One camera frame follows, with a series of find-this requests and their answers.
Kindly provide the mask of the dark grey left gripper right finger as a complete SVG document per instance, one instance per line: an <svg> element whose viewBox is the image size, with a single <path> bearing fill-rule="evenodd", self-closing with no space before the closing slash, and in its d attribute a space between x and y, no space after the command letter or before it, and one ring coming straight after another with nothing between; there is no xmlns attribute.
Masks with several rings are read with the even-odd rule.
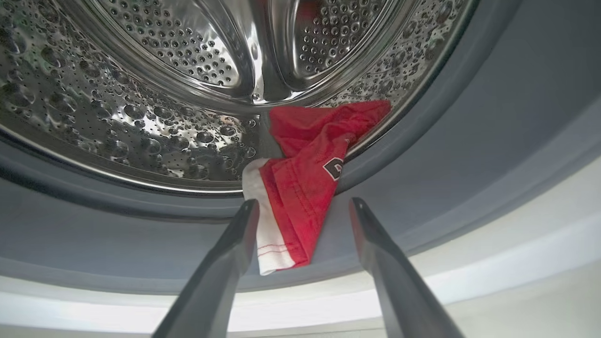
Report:
<svg viewBox="0 0 601 338"><path fill-rule="evenodd" d="M389 338L463 338L408 257L361 198L350 219L359 261L372 276Z"/></svg>

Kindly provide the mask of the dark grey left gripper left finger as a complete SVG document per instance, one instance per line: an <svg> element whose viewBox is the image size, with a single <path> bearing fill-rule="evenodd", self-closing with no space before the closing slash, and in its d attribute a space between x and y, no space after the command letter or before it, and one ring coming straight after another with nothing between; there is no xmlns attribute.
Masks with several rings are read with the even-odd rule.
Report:
<svg viewBox="0 0 601 338"><path fill-rule="evenodd" d="M154 338L225 338L239 280L255 252L258 201L240 206L153 333Z"/></svg>

